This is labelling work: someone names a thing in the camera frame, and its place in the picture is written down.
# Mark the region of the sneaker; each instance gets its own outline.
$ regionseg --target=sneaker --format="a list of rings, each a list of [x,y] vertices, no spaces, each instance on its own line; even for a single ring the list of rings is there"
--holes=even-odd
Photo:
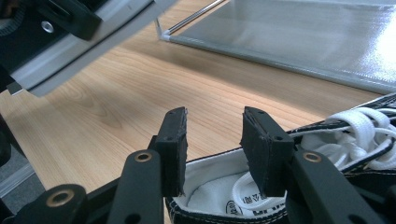
[[[395,120],[393,93],[288,134],[295,147],[326,155],[355,187],[385,198],[396,185]],[[285,197],[260,195],[241,147],[189,161],[184,192],[165,199],[172,223],[289,223]]]

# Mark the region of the shoe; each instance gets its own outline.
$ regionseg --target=shoe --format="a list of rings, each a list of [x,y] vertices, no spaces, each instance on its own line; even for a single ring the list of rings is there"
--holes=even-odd
[[[385,198],[396,185],[395,120],[393,93],[287,133],[299,150],[327,156],[356,188]],[[184,192],[165,199],[172,223],[289,223],[285,197],[260,195],[241,147],[189,161]]]

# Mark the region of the wooden table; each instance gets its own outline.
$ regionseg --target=wooden table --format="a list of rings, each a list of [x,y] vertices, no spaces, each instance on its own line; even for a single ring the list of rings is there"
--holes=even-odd
[[[181,0],[162,24],[206,3]],[[45,97],[3,92],[0,113],[46,189],[76,183],[90,192],[119,177],[130,153],[147,148],[170,109],[189,110],[192,160],[239,146],[245,105],[289,130],[377,96],[160,41],[152,23]]]

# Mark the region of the silver bolt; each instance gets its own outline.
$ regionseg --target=silver bolt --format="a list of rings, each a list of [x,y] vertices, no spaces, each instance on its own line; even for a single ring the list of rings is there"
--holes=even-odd
[[[54,29],[52,24],[49,21],[42,21],[41,27],[44,29],[45,32],[52,34]]]

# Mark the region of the shoelace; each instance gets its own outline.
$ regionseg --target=shoelace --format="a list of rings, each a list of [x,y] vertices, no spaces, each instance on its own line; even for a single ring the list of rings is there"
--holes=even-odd
[[[390,119],[384,113],[396,114],[396,109],[374,110],[368,107],[357,107],[331,115],[325,120],[325,123],[342,120],[350,125],[349,132],[335,133],[336,144],[324,144],[310,149],[327,156],[339,170],[353,161],[367,157],[368,154],[375,154],[388,146],[391,138],[396,139],[396,128],[390,124]],[[316,141],[316,138],[314,135],[308,136],[306,141]],[[373,170],[395,169],[396,144],[386,154],[370,161],[366,167]],[[284,197],[266,198],[256,203],[244,203],[241,197],[241,189],[253,181],[250,172],[247,172],[233,185],[233,200],[241,208],[260,211],[285,202],[286,194]]]

